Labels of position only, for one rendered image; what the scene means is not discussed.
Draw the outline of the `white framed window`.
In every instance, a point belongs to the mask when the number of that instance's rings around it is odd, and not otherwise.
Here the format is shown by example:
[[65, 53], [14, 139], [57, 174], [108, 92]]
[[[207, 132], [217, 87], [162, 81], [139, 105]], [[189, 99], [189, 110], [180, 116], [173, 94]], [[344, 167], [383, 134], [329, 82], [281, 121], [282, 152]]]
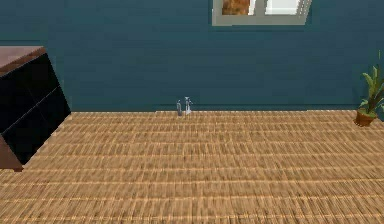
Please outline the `white framed window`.
[[247, 0], [240, 14], [224, 14], [233, 11], [225, 0], [213, 0], [213, 26], [247, 25], [304, 25], [312, 0]]

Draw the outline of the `black chest of drawers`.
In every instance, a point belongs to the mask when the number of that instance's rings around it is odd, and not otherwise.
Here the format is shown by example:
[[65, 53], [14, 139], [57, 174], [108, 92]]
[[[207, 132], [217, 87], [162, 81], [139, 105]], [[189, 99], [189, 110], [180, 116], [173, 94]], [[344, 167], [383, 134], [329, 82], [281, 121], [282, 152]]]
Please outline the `black chest of drawers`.
[[44, 47], [0, 46], [0, 169], [22, 171], [70, 114]]

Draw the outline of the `green house plant in pot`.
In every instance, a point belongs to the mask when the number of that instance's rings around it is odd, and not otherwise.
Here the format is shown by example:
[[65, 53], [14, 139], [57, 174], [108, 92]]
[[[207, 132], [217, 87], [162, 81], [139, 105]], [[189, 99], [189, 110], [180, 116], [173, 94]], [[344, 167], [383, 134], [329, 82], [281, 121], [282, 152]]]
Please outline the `green house plant in pot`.
[[367, 86], [368, 96], [361, 100], [354, 123], [359, 127], [368, 127], [377, 117], [377, 110], [384, 112], [384, 78], [381, 76], [380, 65], [372, 66], [372, 72], [363, 72]]

